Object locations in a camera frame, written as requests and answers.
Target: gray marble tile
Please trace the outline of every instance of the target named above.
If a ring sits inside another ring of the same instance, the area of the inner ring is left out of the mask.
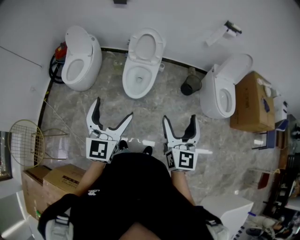
[[[85,92],[75,92],[65,85],[54,84],[49,96],[49,104],[60,117],[83,140],[88,136],[85,117],[92,102],[101,98],[100,121],[104,127],[115,127],[129,113],[134,118],[125,130],[131,151],[142,151],[143,140],[155,143],[153,156],[165,161],[165,142],[162,117],[166,115],[181,136],[189,124],[190,116],[196,114],[201,128],[198,148],[209,150],[210,154],[199,154],[196,170],[187,173],[188,183],[199,204],[208,195],[234,194],[254,201],[253,212],[259,213],[269,196],[272,179],[265,189],[255,190],[245,187],[244,176],[250,167],[266,170],[276,169],[278,150],[251,150],[254,136],[231,129],[229,120],[210,119],[203,115],[199,94],[184,96],[180,91],[188,70],[174,64],[165,63],[165,70],[158,73],[154,86],[143,98],[133,100],[124,92],[122,73],[126,58],[124,54],[103,52],[103,64],[94,86]],[[90,161],[85,157],[85,144],[65,127],[62,121],[46,107],[42,130],[59,128],[69,133],[68,158],[63,161],[44,160],[49,167],[72,163],[87,169]],[[53,148],[55,137],[47,139],[47,147]]]

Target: metal wire basket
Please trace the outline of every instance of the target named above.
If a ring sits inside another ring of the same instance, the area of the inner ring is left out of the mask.
[[[45,138],[34,122],[19,120],[9,131],[8,148],[18,164],[37,166],[45,156]]]

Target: sneaker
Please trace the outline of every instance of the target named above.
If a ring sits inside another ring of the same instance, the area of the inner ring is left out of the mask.
[[[126,142],[126,141],[121,140],[121,141],[119,142],[119,150],[122,151],[122,150],[124,150],[124,149],[128,149],[128,145],[127,145],[127,142]]]
[[[148,147],[146,147],[144,149],[143,153],[151,156],[152,155],[152,151],[153,151],[152,147],[148,146]]]

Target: person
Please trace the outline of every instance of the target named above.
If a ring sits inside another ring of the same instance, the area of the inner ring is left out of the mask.
[[[213,231],[220,219],[195,206],[185,173],[170,176],[151,147],[132,153],[125,141],[110,164],[91,162],[75,194],[44,211],[38,230],[45,239],[47,222],[69,208],[74,240],[221,239]]]

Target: white toilet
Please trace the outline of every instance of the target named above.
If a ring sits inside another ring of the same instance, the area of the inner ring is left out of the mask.
[[[152,88],[163,57],[165,41],[152,28],[144,28],[130,38],[123,72],[123,88],[131,98],[142,98]]]
[[[202,79],[200,105],[203,113],[216,119],[229,118],[235,110],[235,84],[249,72],[253,59],[235,54],[221,66],[215,64]]]
[[[61,72],[63,82],[75,91],[86,91],[96,81],[102,52],[95,36],[79,26],[66,32],[67,55]]]

